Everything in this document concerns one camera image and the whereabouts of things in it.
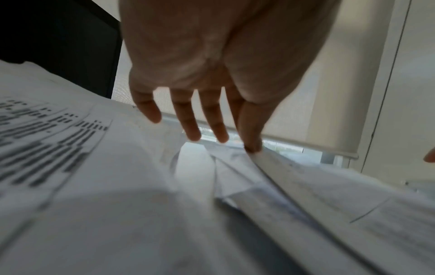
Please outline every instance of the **white door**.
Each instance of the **white door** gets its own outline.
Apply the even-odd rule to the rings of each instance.
[[[398,184],[435,182],[435,165],[423,161],[434,146],[435,1],[412,0],[362,173]]]

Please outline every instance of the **finger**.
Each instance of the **finger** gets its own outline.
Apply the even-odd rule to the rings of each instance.
[[[192,109],[193,91],[182,89],[170,89],[171,99],[174,105],[175,114],[181,123],[187,137],[192,141],[201,139],[201,132]]]
[[[236,126],[236,129],[238,130],[238,121],[239,121],[239,114],[240,110],[242,108],[243,103],[245,100],[240,95],[239,90],[236,86],[231,87],[225,87],[225,92],[227,94],[228,99],[228,105],[230,106],[230,111],[232,114],[232,117],[234,119],[234,125]]]
[[[278,103],[261,105],[247,101],[242,104],[237,125],[247,151],[252,153],[261,151],[261,131],[277,106]]]
[[[220,97],[221,90],[199,91],[199,100],[201,101],[205,118],[218,141],[225,143],[228,141],[229,136],[223,123],[221,106],[219,105]]]
[[[133,70],[130,72],[129,85],[131,98],[133,99],[133,102],[136,104],[137,108],[151,122],[159,123],[162,120],[162,113],[154,101],[154,88],[143,85],[138,77],[135,76]]]
[[[435,147],[427,153],[423,159],[425,162],[434,163],[435,162]]]

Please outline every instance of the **white roller shade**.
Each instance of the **white roller shade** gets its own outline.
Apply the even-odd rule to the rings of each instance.
[[[324,48],[299,87],[265,126],[266,137],[355,157],[394,6],[394,0],[343,0]],[[122,48],[113,99],[132,103],[128,91],[131,63]],[[162,112],[174,114],[167,88],[155,93]],[[234,128],[225,93],[224,122]],[[193,110],[205,117],[198,94]]]

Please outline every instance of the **black monitor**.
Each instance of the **black monitor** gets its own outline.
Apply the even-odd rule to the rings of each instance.
[[[34,62],[111,98],[122,45],[118,20],[92,0],[15,3],[13,21],[3,27],[1,59]]]

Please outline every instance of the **human hand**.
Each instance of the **human hand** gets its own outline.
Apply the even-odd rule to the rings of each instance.
[[[220,142],[228,140],[219,106],[225,87],[245,147],[261,150],[261,131],[299,84],[334,22],[339,0],[120,0],[138,109],[161,120],[153,100],[169,87],[190,140],[199,140],[191,97]]]

